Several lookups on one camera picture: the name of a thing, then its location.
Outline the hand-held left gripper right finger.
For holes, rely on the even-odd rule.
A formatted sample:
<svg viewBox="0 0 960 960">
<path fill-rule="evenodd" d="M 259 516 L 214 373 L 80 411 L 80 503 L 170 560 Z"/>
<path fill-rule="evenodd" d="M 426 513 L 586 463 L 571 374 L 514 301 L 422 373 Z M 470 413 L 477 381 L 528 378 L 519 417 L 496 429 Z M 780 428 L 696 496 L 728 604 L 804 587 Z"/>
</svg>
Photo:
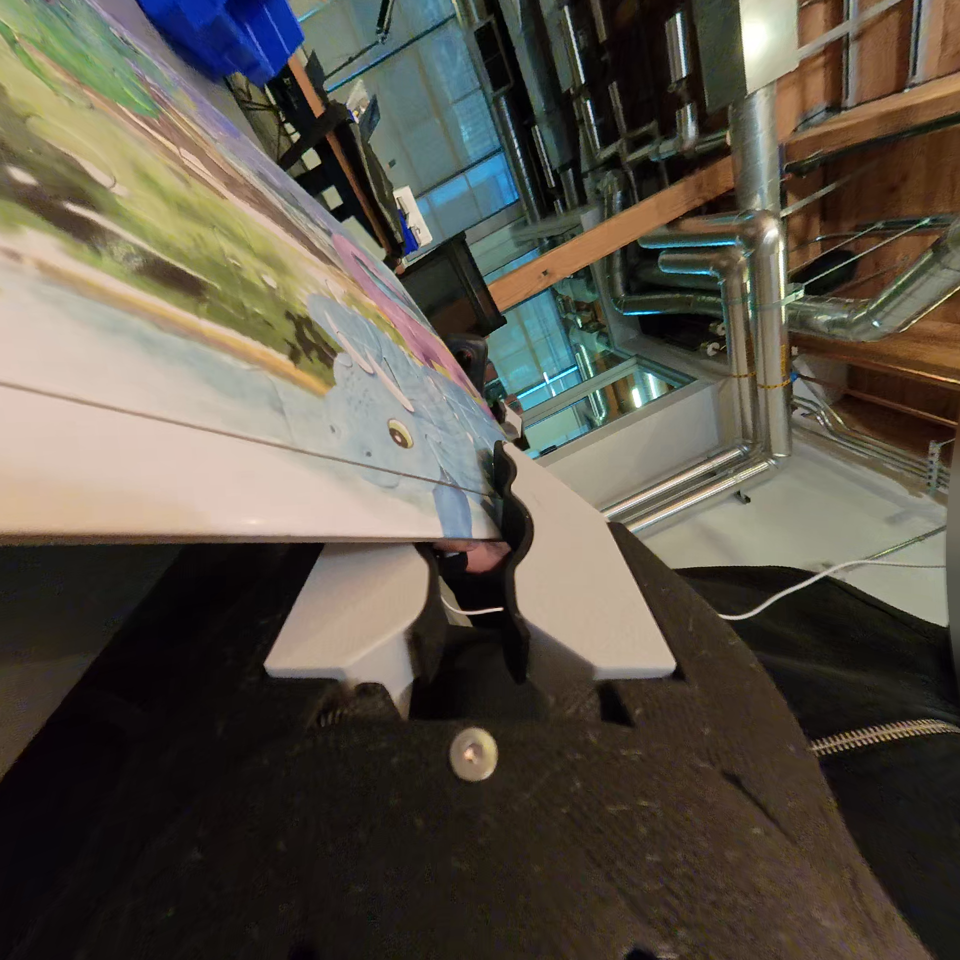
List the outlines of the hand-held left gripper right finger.
<svg viewBox="0 0 960 960">
<path fill-rule="evenodd" d="M 605 516 L 513 444 L 494 450 L 507 663 L 519 681 L 666 678 L 677 662 Z"/>
</svg>

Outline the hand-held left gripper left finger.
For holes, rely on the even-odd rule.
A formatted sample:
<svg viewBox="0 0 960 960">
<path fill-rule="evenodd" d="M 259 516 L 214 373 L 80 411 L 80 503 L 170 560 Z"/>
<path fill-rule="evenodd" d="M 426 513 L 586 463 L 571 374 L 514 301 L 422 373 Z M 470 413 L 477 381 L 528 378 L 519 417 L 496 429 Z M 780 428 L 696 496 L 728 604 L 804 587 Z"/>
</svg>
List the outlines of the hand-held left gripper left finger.
<svg viewBox="0 0 960 960">
<path fill-rule="evenodd" d="M 435 559 L 412 544 L 328 544 L 264 663 L 274 679 L 381 686 L 409 714 L 450 627 Z"/>
</svg>

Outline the dinosaur jigsaw puzzle board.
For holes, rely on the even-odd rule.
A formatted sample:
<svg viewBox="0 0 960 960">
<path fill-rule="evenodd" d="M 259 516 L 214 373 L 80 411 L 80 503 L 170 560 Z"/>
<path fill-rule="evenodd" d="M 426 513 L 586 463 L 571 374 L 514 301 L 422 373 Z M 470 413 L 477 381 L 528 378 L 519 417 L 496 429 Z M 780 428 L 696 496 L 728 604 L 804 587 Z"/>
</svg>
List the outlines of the dinosaur jigsaw puzzle board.
<svg viewBox="0 0 960 960">
<path fill-rule="evenodd" d="M 3 544 L 497 541 L 400 280 L 90 2 L 2 2 Z"/>
</svg>

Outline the black mesh office chair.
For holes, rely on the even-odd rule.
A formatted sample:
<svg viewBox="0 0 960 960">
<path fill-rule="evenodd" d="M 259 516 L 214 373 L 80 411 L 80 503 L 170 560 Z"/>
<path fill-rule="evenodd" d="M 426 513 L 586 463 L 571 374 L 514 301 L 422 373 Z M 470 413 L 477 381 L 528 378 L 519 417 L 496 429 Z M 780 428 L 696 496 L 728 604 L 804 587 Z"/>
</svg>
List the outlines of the black mesh office chair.
<svg viewBox="0 0 960 960">
<path fill-rule="evenodd" d="M 486 338 L 507 324 L 464 231 L 415 259 L 399 279 L 441 338 L 455 334 Z"/>
</svg>

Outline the wooden beam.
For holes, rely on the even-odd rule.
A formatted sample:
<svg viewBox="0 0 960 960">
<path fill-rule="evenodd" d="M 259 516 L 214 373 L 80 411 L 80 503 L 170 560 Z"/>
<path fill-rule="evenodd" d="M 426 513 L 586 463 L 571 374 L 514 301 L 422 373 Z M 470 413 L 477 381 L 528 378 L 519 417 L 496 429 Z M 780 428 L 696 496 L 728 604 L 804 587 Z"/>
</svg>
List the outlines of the wooden beam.
<svg viewBox="0 0 960 960">
<path fill-rule="evenodd" d="M 698 209 L 733 189 L 734 162 L 719 159 L 600 222 L 534 260 L 498 277 L 488 291 L 500 311 L 541 294 L 557 282 Z"/>
</svg>

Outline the wooden top work table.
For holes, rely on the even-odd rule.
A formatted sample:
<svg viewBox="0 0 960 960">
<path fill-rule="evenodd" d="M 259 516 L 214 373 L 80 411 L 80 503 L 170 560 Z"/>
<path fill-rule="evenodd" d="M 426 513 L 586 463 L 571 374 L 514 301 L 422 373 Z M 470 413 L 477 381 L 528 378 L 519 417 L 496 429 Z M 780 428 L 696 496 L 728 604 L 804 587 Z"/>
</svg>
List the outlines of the wooden top work table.
<svg viewBox="0 0 960 960">
<path fill-rule="evenodd" d="M 315 54 L 306 62 L 292 54 L 268 82 L 280 117 L 296 134 L 278 164 L 289 172 L 315 152 L 318 166 L 295 181 L 313 197 L 335 188 L 341 202 L 332 211 L 334 218 L 341 223 L 355 218 L 383 250 L 388 266 L 397 269 L 405 257 L 405 240 L 394 187 L 354 115 L 324 90 L 321 74 Z"/>
</svg>

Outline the silver ceiling ducts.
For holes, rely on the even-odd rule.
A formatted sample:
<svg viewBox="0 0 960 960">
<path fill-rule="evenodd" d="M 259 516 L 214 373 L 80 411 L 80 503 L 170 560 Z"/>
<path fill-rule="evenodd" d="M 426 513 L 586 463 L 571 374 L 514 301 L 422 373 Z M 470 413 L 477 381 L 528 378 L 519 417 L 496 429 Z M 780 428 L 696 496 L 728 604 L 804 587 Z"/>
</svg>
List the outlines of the silver ceiling ducts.
<svg viewBox="0 0 960 960">
<path fill-rule="evenodd" d="M 792 452 L 789 333 L 870 343 L 909 329 L 958 291 L 958 219 L 880 294 L 863 302 L 788 291 L 781 205 L 776 85 L 727 110 L 739 211 L 677 222 L 641 238 L 676 277 L 710 277 L 718 296 L 678 292 L 627 296 L 627 317 L 721 314 L 728 374 L 735 383 L 737 442 L 607 507 L 605 517 L 637 533 L 684 511 L 741 494 L 773 475 Z"/>
</svg>

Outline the blue plastic bin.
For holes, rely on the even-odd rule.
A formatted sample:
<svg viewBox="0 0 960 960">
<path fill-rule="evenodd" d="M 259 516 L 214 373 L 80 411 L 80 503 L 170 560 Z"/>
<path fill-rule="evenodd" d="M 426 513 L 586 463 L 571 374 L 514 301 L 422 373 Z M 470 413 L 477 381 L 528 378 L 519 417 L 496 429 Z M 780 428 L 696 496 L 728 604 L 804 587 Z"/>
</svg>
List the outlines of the blue plastic bin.
<svg viewBox="0 0 960 960">
<path fill-rule="evenodd" d="M 139 1 L 165 42 L 210 79 L 258 87 L 282 72 L 305 34 L 286 1 Z"/>
</svg>

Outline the white drawstring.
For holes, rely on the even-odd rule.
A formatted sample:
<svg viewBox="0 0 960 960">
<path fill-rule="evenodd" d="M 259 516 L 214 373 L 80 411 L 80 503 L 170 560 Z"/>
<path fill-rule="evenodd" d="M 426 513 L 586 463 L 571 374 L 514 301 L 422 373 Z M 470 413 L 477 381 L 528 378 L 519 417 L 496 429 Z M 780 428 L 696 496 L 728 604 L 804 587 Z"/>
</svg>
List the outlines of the white drawstring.
<svg viewBox="0 0 960 960">
<path fill-rule="evenodd" d="M 737 623 L 747 621 L 749 619 L 755 618 L 758 615 L 766 612 L 771 607 L 785 600 L 786 598 L 798 594 L 813 585 L 834 577 L 834 574 L 853 570 L 858 568 L 865 567 L 882 567 L 882 568 L 891 568 L 891 569 L 906 569 L 906 570 L 946 570 L 946 563 L 918 563 L 918 562 L 907 562 L 902 560 L 890 560 L 884 558 L 858 558 L 854 560 L 848 560 L 838 564 L 834 564 L 816 574 L 813 574 L 806 579 L 797 582 L 775 594 L 767 597 L 763 602 L 749 608 L 747 611 L 728 614 L 728 613 L 718 613 L 720 619 L 729 622 Z"/>
</svg>

